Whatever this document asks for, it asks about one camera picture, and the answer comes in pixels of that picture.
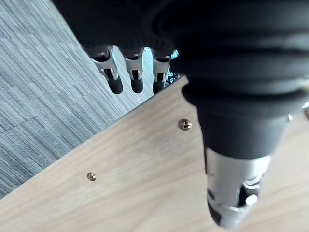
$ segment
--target silver metal component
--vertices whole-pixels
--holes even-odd
[[[106,61],[99,61],[98,57],[91,58],[96,67],[99,69],[100,73],[105,76],[107,81],[110,79],[117,80],[119,74],[115,60],[112,56],[112,48],[107,47],[105,51],[102,51],[98,54],[102,54],[102,56],[107,59]]]
[[[309,108],[309,101],[308,102],[306,102],[304,105],[303,105],[303,107],[302,107],[303,109],[306,109],[306,108]]]
[[[233,229],[246,218],[256,203],[260,182],[271,157],[236,159],[208,148],[206,158],[208,203],[220,215],[216,223]]]
[[[167,61],[164,61],[164,62],[158,61],[158,58],[155,56],[153,57],[154,57],[154,65],[153,65],[154,81],[155,82],[158,82],[158,81],[165,82],[166,75],[169,70],[170,56],[163,57],[163,59],[167,59]],[[159,80],[160,78],[158,78],[159,73],[161,73],[162,75],[162,80]]]
[[[129,73],[131,80],[141,80],[142,74],[142,51],[139,54],[132,54],[130,58],[125,57],[126,69]]]
[[[182,119],[182,120],[179,121],[178,126],[183,131],[184,130],[187,131],[187,130],[192,128],[192,123],[190,122],[189,119]]]
[[[243,182],[244,187],[247,189],[253,190],[260,188],[260,180],[262,179],[263,175],[259,174],[257,177],[255,177],[253,180],[245,180]]]
[[[293,116],[292,115],[288,115],[287,122],[292,122],[292,121],[293,121]]]

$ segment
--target floor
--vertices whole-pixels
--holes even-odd
[[[134,94],[118,50],[124,91],[114,95],[48,0],[0,4],[0,198],[152,96]]]

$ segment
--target robotic finger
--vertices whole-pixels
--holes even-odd
[[[125,57],[126,69],[131,79],[131,87],[135,93],[141,93],[143,90],[142,80],[142,53],[143,48],[123,49],[120,51]]]
[[[105,76],[111,91],[115,94],[121,93],[123,86],[115,60],[112,57],[112,46],[103,46],[99,50],[86,50],[86,52],[91,57],[100,73]]]
[[[158,52],[153,50],[153,73],[154,73],[154,94],[164,89],[164,83],[169,70],[169,52]]]

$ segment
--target black rubber cover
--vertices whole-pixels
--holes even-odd
[[[131,80],[131,86],[135,93],[141,93],[143,91],[143,80]]]
[[[123,90],[122,82],[120,77],[117,80],[111,79],[108,81],[108,85],[111,91],[115,94],[120,94]]]
[[[154,84],[153,84],[153,92],[154,94],[160,92],[161,90],[164,89],[164,83],[163,82],[156,82],[154,81]]]
[[[196,83],[183,88],[197,106],[204,147],[233,158],[254,159],[273,153],[287,115],[300,109],[308,95],[299,90],[283,95],[236,95]]]

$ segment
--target wooden table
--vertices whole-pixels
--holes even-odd
[[[0,201],[0,232],[218,232],[183,78]],[[178,128],[187,118],[193,127]],[[87,174],[93,172],[95,181]],[[241,232],[309,231],[309,122],[287,125]]]

